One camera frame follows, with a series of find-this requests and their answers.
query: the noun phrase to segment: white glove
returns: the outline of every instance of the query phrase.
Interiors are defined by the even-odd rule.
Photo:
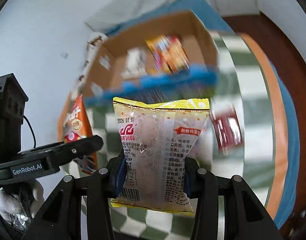
[[[37,211],[44,203],[43,198],[43,187],[42,185],[35,179],[32,181],[28,181],[32,188],[32,194],[34,197],[34,201],[31,204],[30,213],[32,218],[35,217]],[[21,214],[24,215],[21,204],[8,193],[6,193],[2,188],[0,189],[0,214],[2,218],[7,221],[10,221],[9,214]]]

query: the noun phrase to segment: yellow snack bag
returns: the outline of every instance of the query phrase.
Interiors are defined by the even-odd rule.
[[[112,206],[193,212],[183,191],[184,158],[209,115],[208,99],[147,105],[115,97],[113,105],[127,176]]]

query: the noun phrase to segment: black metal bracket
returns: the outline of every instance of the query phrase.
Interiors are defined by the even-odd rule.
[[[0,187],[56,173],[60,170],[59,166],[98,151],[102,146],[102,138],[94,135],[20,152],[7,161],[0,161]]]
[[[0,77],[0,160],[8,160],[21,150],[21,125],[28,100],[14,74]]]
[[[113,240],[108,197],[117,197],[126,176],[124,152],[89,177],[61,180],[37,213],[22,240],[80,240],[81,197],[87,195],[88,239]],[[185,158],[185,192],[198,198],[192,240],[216,240],[218,196],[224,196],[225,240],[282,240],[273,220],[238,175],[217,177]]]
[[[123,150],[106,168],[89,177],[65,176],[36,214],[22,240],[81,239],[81,200],[87,196],[87,232],[89,239],[113,240],[108,198],[122,191],[126,177]]]
[[[191,239],[217,239],[218,196],[224,196],[224,240],[282,240],[274,221],[248,184],[239,175],[231,179],[200,169],[185,158],[184,191],[198,198]]]

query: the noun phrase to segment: snack bag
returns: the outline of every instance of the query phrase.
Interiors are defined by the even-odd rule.
[[[74,101],[71,114],[64,125],[64,142],[72,142],[92,136],[92,129],[86,115],[82,97],[79,95]],[[91,175],[98,170],[96,153],[75,158],[74,161],[82,168],[83,172]]]
[[[155,58],[156,73],[176,73],[188,68],[189,60],[178,36],[160,35],[146,44]]]
[[[212,111],[211,121],[219,146],[220,157],[229,155],[231,149],[243,144],[240,125],[234,105],[221,113]]]
[[[183,191],[184,158],[209,115],[208,99],[147,105],[115,97],[113,105],[127,176],[112,206],[193,212]]]

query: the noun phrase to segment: cardboard box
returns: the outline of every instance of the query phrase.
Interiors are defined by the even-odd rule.
[[[124,81],[121,73],[125,71],[127,51],[131,48],[145,50],[145,69],[149,73],[149,69],[154,67],[154,57],[145,41],[161,34],[180,36],[190,64],[216,66],[217,49],[208,30],[193,12],[179,12],[135,25],[106,40],[86,76],[83,97],[94,95],[94,84],[103,90],[120,88]]]

